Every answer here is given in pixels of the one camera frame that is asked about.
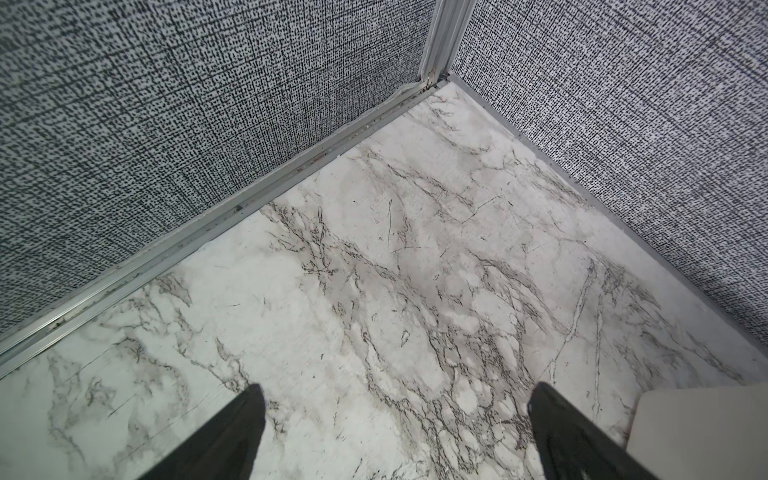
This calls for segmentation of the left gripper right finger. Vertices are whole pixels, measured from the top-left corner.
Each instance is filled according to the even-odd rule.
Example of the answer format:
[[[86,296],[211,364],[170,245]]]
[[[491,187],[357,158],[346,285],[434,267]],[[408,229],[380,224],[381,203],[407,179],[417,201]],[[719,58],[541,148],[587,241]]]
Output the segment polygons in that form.
[[[546,479],[655,478],[549,384],[536,384],[527,411]]]

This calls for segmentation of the white plastic storage bin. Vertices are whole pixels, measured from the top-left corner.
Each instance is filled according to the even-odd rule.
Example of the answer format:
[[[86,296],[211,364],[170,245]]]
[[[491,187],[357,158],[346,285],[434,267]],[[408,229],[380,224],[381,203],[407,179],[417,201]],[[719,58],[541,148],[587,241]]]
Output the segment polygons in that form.
[[[659,479],[767,478],[767,385],[655,390],[627,452]]]

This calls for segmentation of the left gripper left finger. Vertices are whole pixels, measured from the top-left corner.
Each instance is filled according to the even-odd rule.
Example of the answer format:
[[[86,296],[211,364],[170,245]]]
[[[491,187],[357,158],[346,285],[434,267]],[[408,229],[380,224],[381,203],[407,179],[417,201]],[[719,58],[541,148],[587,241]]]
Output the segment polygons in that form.
[[[248,479],[265,427],[264,394],[251,384],[142,477]]]

